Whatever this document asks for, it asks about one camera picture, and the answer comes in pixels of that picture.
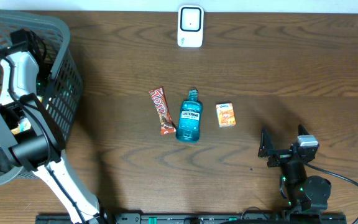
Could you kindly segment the orange Kleenex tissue pack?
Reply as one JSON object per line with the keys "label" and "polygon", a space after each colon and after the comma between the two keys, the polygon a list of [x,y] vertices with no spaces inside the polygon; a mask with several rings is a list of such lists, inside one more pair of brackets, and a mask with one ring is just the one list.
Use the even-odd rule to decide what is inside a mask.
{"label": "orange Kleenex tissue pack", "polygon": [[221,103],[216,105],[216,114],[220,128],[236,125],[236,118],[232,103]]}

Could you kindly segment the beige snack bag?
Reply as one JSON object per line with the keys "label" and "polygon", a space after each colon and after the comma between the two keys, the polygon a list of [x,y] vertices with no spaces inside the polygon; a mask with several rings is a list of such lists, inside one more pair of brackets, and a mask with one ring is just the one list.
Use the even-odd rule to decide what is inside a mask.
{"label": "beige snack bag", "polygon": [[11,133],[13,135],[19,134],[21,132],[24,132],[24,131],[30,129],[30,128],[31,128],[31,124],[30,124],[29,120],[27,118],[22,119],[17,123],[17,126],[15,128],[11,129]]}

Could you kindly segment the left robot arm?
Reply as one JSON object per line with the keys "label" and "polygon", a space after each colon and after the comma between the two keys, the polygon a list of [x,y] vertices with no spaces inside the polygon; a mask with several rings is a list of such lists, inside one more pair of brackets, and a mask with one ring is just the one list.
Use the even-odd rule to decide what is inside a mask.
{"label": "left robot arm", "polygon": [[110,223],[65,152],[83,87],[75,66],[32,30],[15,30],[10,39],[0,50],[0,150],[50,187],[72,223]]}

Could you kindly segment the red Top chocolate bar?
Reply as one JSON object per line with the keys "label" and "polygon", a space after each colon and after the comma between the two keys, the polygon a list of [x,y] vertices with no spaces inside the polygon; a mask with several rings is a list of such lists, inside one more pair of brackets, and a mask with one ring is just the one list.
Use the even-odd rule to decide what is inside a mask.
{"label": "red Top chocolate bar", "polygon": [[159,119],[160,119],[160,134],[172,134],[176,132],[176,127],[173,123],[172,117],[170,115],[167,101],[165,97],[165,92],[163,87],[150,90],[149,94],[157,110]]}

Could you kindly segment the blue Listerine mouthwash bottle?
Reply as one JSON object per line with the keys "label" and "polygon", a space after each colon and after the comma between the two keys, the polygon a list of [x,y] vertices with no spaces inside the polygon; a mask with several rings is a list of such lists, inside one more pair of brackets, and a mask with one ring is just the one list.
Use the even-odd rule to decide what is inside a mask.
{"label": "blue Listerine mouthwash bottle", "polygon": [[201,115],[203,104],[198,99],[198,90],[192,88],[188,92],[180,108],[176,138],[182,142],[198,142],[200,139]]}

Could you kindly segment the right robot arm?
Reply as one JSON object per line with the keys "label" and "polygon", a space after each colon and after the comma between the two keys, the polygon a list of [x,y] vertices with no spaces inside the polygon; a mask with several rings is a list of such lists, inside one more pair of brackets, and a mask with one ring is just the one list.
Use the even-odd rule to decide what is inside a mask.
{"label": "right robot arm", "polygon": [[319,212],[328,208],[330,181],[317,175],[308,176],[305,169],[315,159],[318,148],[317,139],[301,124],[289,149],[275,149],[271,136],[262,128],[258,157],[267,159],[267,167],[280,168],[280,193],[288,199],[293,212]]}

